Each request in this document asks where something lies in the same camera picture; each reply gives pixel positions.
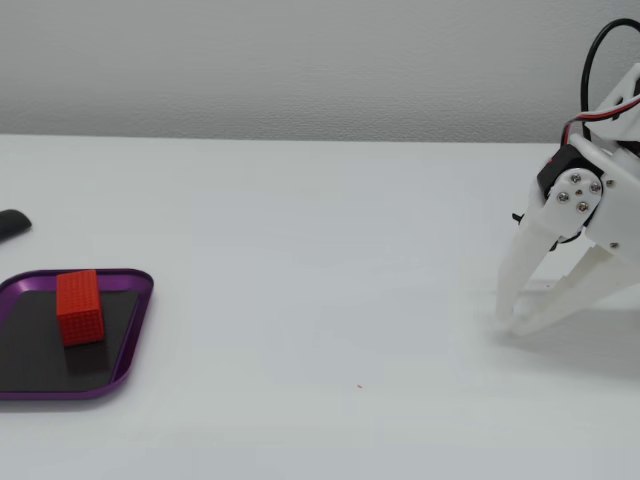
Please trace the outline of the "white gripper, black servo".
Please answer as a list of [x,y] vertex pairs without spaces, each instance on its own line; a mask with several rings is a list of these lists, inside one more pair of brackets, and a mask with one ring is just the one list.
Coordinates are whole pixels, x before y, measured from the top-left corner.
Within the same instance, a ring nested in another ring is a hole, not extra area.
[[[639,258],[639,143],[608,145],[571,135],[531,184],[497,277],[497,318],[515,335],[540,331],[639,283],[639,266],[625,261]],[[551,248],[580,232],[598,246],[532,310],[515,314],[519,293]]]

